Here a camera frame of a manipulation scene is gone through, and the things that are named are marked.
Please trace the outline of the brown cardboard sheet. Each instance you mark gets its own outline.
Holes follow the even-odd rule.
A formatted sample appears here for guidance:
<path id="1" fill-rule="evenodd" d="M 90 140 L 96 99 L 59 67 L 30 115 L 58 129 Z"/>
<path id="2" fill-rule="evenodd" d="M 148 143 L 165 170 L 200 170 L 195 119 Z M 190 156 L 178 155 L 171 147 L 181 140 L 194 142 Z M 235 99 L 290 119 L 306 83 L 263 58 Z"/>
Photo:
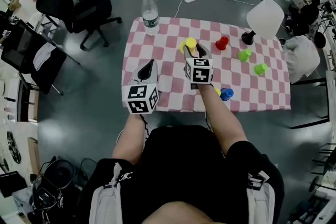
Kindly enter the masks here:
<path id="1" fill-rule="evenodd" d="M 41 169 L 38 141 L 35 138 L 28 137 L 27 143 L 28 143 L 28 153 L 31 164 L 31 171 L 33 174 L 38 175 Z"/>

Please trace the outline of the green paper cup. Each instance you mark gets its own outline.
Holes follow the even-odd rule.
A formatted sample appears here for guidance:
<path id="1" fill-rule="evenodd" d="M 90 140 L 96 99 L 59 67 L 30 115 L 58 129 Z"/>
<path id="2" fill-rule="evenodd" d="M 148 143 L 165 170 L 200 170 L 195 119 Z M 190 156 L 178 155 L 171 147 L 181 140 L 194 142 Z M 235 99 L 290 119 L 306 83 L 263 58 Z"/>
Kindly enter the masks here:
<path id="1" fill-rule="evenodd" d="M 257 64 L 254 66 L 254 72 L 258 76 L 262 76 L 268 69 L 268 66 L 265 63 Z"/>
<path id="2" fill-rule="evenodd" d="M 244 50 L 241 50 L 239 53 L 238 53 L 238 59 L 241 61 L 241 62 L 246 62 L 249 60 L 251 56 L 251 50 L 249 48 L 247 49 L 244 49 Z"/>

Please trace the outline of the black wheel rim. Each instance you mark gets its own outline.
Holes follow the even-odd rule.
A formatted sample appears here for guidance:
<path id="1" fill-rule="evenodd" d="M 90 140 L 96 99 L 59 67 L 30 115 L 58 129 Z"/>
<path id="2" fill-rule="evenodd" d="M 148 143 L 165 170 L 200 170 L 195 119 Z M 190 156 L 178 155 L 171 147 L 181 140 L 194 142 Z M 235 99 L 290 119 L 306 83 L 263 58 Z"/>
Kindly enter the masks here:
<path id="1" fill-rule="evenodd" d="M 9 152 L 11 153 L 11 156 L 14 162 L 17 164 L 20 164 L 22 158 L 18 150 L 17 144 L 15 142 L 15 139 L 13 137 L 13 134 L 10 131 L 7 131 L 7 144 L 8 144 Z"/>

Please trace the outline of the blue paper cup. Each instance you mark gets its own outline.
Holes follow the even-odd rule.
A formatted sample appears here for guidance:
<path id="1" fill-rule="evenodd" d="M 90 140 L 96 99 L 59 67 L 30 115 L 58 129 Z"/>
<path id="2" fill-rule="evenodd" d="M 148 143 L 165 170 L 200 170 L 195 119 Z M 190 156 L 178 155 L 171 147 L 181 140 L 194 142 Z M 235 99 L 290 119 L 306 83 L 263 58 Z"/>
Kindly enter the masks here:
<path id="1" fill-rule="evenodd" d="M 220 98 L 223 101 L 230 100 L 234 95 L 234 90 L 232 88 L 222 88 L 220 92 Z"/>

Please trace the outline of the person's left forearm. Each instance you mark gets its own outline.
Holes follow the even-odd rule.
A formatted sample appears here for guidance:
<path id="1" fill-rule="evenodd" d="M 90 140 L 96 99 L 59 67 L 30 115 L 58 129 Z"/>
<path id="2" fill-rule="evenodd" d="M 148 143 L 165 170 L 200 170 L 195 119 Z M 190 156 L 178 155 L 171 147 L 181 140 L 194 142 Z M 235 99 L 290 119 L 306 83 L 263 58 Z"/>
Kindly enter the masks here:
<path id="1" fill-rule="evenodd" d="M 138 114 L 130 114 L 114 147 L 112 158 L 135 165 L 144 148 L 145 122 Z"/>

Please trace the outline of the wooden open shelf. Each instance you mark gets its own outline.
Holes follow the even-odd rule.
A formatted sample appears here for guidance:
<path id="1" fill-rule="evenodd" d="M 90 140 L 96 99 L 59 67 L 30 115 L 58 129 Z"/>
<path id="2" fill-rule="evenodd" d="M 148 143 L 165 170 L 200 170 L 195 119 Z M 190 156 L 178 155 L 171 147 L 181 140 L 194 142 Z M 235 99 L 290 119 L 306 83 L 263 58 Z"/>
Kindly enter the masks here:
<path id="1" fill-rule="evenodd" d="M 39 91 L 26 88 L 22 80 L 19 79 L 15 112 L 16 122 L 38 122 L 38 101 Z"/>

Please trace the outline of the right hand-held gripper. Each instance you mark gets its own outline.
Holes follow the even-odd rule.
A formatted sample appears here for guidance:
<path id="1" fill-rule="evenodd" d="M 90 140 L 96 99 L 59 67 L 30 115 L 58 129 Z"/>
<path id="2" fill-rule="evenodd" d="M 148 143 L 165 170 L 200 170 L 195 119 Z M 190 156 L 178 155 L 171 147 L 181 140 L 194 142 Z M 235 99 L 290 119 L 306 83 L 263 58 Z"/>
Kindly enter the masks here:
<path id="1" fill-rule="evenodd" d="M 201 84 L 211 84 L 213 76 L 213 60 L 211 52 L 202 44 L 197 43 L 199 58 L 194 58 L 192 50 L 183 46 L 185 57 L 185 75 L 190 81 L 191 90 L 197 90 Z"/>

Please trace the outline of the black helmet device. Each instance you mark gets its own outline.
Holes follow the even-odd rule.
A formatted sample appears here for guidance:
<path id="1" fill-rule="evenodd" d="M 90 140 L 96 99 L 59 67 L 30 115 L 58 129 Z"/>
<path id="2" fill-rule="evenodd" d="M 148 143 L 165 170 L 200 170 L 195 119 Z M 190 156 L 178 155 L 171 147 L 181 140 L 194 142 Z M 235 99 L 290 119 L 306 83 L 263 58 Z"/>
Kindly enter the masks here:
<path id="1" fill-rule="evenodd" d="M 47 224 L 72 224 L 80 194 L 73 180 L 76 169 L 64 159 L 53 158 L 32 187 L 34 212 Z"/>

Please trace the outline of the black office chair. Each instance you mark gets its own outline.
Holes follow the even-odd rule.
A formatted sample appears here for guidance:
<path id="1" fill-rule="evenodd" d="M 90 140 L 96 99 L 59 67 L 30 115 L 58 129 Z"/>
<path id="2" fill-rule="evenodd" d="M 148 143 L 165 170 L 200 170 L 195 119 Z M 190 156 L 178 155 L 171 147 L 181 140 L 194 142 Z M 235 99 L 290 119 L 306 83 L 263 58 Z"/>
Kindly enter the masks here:
<path id="1" fill-rule="evenodd" d="M 122 23 L 121 17 L 112 17 L 110 0 L 36 0 L 36 9 L 46 16 L 57 18 L 64 22 L 70 33 L 78 34 L 84 30 L 88 33 L 80 43 L 80 49 L 86 50 L 85 42 L 97 31 L 104 41 L 104 46 L 109 43 L 100 26 L 117 22 Z"/>

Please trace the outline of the black mesh chair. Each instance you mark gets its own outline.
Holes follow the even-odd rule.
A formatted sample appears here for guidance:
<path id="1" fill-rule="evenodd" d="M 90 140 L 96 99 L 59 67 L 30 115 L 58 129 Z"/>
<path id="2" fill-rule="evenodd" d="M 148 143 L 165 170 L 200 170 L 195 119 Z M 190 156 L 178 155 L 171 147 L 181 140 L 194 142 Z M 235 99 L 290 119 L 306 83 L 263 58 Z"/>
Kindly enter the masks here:
<path id="1" fill-rule="evenodd" d="M 36 52 L 46 43 L 56 47 L 50 58 L 36 71 L 33 59 Z M 8 37 L 2 43 L 1 59 L 21 74 L 29 74 L 36 86 L 48 94 L 68 55 L 53 41 L 35 32 L 22 20 L 19 20 Z"/>

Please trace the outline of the clear plastic water bottle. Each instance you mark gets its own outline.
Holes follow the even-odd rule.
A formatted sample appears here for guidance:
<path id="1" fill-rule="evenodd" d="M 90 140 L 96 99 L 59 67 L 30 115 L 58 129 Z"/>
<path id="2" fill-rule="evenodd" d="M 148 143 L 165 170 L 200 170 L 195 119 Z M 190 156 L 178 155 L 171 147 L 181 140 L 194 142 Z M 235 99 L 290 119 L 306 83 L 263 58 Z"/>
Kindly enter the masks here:
<path id="1" fill-rule="evenodd" d="M 142 0 L 141 15 L 145 32 L 155 36 L 159 32 L 159 9 L 156 0 Z"/>

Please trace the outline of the red paper cup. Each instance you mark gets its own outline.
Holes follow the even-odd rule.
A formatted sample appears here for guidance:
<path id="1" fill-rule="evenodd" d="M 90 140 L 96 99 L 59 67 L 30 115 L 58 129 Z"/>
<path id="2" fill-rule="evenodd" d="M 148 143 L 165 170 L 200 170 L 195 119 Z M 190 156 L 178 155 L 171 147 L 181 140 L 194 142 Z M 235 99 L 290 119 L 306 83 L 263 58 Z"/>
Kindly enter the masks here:
<path id="1" fill-rule="evenodd" d="M 225 50 L 229 43 L 229 38 L 226 36 L 222 36 L 218 41 L 216 41 L 215 46 L 218 50 Z"/>

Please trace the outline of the pink white checkered tablecloth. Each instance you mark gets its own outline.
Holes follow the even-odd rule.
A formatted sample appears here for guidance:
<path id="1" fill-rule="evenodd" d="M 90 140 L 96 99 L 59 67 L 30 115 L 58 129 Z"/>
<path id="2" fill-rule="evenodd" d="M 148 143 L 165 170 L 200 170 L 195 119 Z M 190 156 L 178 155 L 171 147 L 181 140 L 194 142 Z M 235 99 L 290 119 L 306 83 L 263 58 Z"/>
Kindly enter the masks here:
<path id="1" fill-rule="evenodd" d="M 191 90 L 184 72 L 184 56 L 179 45 L 186 38 L 194 38 L 205 46 L 213 57 L 214 88 L 232 88 L 233 97 L 226 106 L 233 112 L 289 110 L 290 82 L 284 53 L 277 38 L 267 40 L 254 37 L 251 56 L 241 62 L 238 53 L 246 49 L 241 36 L 246 28 L 205 20 L 162 17 L 159 32 L 146 34 L 142 18 L 133 21 L 125 46 L 122 85 L 131 80 L 134 70 L 154 59 L 159 73 L 160 98 L 158 111 L 204 112 L 198 91 Z M 215 46 L 222 36 L 229 38 L 225 50 Z M 258 76 L 254 66 L 265 63 L 267 71 Z"/>

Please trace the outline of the person's black shirt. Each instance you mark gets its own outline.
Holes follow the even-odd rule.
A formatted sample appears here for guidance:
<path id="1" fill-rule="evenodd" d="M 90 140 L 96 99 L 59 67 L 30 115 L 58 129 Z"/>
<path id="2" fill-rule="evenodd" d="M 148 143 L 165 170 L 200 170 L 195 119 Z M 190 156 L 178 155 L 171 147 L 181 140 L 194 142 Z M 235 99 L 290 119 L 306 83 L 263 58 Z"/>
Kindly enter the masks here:
<path id="1" fill-rule="evenodd" d="M 136 164 L 123 159 L 98 161 L 78 202 L 77 224 L 89 224 L 93 194 L 116 177 L 121 189 L 123 224 L 141 224 L 168 202 L 181 201 L 215 222 L 248 224 L 251 190 L 271 200 L 276 224 L 285 196 L 279 170 L 248 141 L 223 153 L 215 135 L 203 126 L 154 129 Z"/>

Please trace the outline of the white cloth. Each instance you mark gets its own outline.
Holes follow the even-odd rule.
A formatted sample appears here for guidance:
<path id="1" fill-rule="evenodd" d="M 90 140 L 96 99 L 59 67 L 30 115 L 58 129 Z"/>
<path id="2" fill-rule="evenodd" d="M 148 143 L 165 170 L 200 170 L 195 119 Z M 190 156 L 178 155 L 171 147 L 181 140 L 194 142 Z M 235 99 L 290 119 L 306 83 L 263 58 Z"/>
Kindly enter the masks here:
<path id="1" fill-rule="evenodd" d="M 46 43 L 36 52 L 33 65 L 36 71 L 39 71 L 42 65 L 50 58 L 51 52 L 56 49 L 51 43 Z"/>

